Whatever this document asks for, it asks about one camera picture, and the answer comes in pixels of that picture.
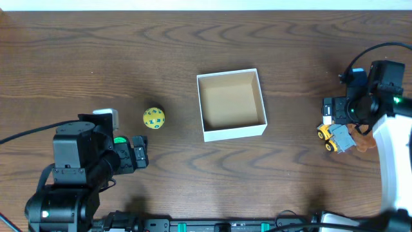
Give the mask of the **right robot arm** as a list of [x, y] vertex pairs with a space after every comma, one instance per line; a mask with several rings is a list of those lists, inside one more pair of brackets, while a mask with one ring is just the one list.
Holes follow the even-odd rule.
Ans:
[[350, 69], [341, 81], [346, 95], [323, 99], [326, 146], [342, 152], [332, 128], [366, 125], [364, 135], [374, 138], [380, 161], [381, 212], [360, 222], [378, 231], [411, 231], [411, 99], [402, 96], [405, 66], [394, 61], [374, 61], [369, 72]]

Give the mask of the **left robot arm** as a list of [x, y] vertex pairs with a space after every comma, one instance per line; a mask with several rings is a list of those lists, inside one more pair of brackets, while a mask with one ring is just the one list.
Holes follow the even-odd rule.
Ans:
[[89, 231], [99, 195], [113, 177], [148, 166], [147, 137], [116, 139], [117, 122], [114, 112], [80, 114], [57, 127], [55, 162], [43, 170], [26, 203], [29, 231]]

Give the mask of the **brown plush toy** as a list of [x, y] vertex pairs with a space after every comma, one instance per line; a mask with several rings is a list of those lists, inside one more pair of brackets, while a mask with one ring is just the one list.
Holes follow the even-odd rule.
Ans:
[[348, 128], [348, 133], [355, 141], [355, 147], [359, 152], [364, 153], [368, 149], [372, 149], [376, 146], [376, 142], [371, 131], [367, 135], [362, 135], [355, 129], [355, 124], [347, 124], [346, 126]]

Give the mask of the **yellow and grey toy truck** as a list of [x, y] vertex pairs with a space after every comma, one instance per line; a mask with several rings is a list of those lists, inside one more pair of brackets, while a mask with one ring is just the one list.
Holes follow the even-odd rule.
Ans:
[[346, 125], [320, 124], [317, 127], [317, 135], [325, 141], [325, 148], [330, 152], [342, 153], [356, 145]]

